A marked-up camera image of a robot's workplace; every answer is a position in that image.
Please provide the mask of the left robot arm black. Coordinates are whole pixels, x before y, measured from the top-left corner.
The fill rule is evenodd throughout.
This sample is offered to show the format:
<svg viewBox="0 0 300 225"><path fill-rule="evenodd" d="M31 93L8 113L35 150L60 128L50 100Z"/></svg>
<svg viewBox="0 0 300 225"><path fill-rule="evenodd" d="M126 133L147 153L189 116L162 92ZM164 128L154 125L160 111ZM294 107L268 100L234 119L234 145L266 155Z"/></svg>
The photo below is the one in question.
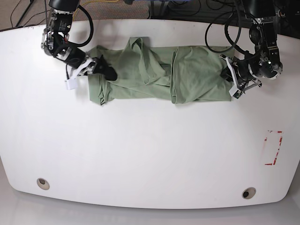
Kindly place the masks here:
<svg viewBox="0 0 300 225"><path fill-rule="evenodd" d="M220 56L227 63L227 68L222 71L221 76L233 82L229 93L236 99L250 88L261 87L259 78L275 79L283 68L277 46L273 1L243 0L242 4L246 18L252 20L249 38L255 45L255 53L251 54L235 45L234 48L244 55L243 60L223 54Z"/></svg>

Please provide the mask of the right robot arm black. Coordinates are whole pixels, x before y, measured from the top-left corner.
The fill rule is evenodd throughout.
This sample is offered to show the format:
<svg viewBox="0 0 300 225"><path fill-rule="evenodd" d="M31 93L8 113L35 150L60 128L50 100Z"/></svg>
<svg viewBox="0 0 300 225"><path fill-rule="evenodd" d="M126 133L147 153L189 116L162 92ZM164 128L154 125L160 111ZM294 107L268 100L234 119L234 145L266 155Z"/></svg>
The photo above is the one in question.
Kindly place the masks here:
<svg viewBox="0 0 300 225"><path fill-rule="evenodd" d="M66 64L67 83L70 84L78 76L102 74L108 81L116 81L117 73L112 66L101 56L90 56L81 48L92 40L94 25L90 14L78 0L51 0L49 1L50 15L46 15L41 48L50 55ZM69 41L69 32L76 10L81 10L88 18L90 34L82 43Z"/></svg>

